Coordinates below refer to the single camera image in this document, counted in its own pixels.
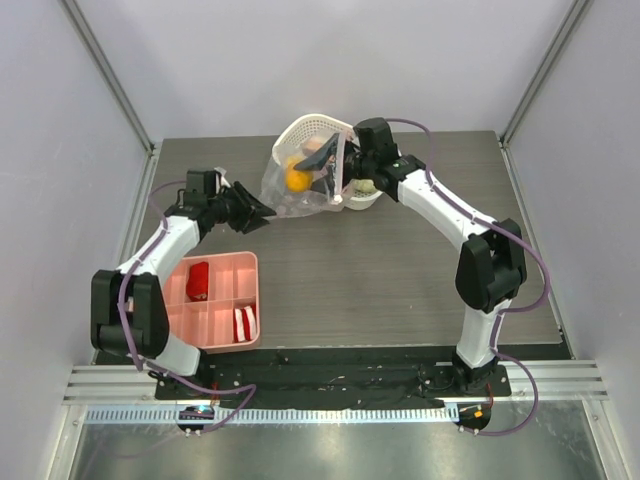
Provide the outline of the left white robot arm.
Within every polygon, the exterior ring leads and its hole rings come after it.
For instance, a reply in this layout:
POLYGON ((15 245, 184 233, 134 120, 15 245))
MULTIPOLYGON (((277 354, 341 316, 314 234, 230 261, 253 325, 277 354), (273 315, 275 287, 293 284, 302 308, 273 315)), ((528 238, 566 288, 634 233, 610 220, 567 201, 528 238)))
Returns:
POLYGON ((179 262, 217 225, 247 234, 276 215, 240 182, 229 183, 207 171, 204 183, 175 181, 175 202, 157 208, 154 234, 114 270, 99 270, 91 280, 90 339, 94 349, 129 357, 137 369, 148 361, 155 369, 178 375, 190 398, 205 397, 212 373, 200 366, 202 350, 170 332, 162 291, 179 262))

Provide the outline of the green fake lettuce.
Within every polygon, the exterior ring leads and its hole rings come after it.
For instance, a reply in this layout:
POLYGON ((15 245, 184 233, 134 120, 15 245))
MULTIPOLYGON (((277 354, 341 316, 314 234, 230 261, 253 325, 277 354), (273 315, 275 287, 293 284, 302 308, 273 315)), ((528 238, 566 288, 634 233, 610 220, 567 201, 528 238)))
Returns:
POLYGON ((370 179, 354 180, 353 187, 356 192, 362 195, 373 195, 377 192, 374 182, 370 179))

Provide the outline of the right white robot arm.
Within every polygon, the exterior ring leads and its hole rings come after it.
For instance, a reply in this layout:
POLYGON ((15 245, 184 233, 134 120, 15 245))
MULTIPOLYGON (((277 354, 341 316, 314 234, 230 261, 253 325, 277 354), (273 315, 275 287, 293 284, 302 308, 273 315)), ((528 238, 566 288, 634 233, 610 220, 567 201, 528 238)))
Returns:
POLYGON ((502 317, 527 278, 519 225, 498 222, 474 210, 431 173, 426 163, 403 153, 389 120, 374 117, 349 126, 320 114, 301 117, 310 127, 296 170, 324 173, 315 186, 336 199, 355 180, 415 211, 458 251, 455 288, 465 305, 462 333, 452 355, 451 380, 472 395, 484 388, 498 364, 502 317))

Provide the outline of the clear pink zip top bag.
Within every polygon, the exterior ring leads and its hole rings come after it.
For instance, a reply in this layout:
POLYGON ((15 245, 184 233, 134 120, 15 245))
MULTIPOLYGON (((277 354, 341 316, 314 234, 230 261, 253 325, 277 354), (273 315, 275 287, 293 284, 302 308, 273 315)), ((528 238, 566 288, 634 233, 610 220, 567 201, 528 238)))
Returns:
POLYGON ((279 143, 262 177, 259 200, 278 218, 340 211, 355 192, 348 162, 357 151, 345 130, 323 129, 296 144, 279 143))

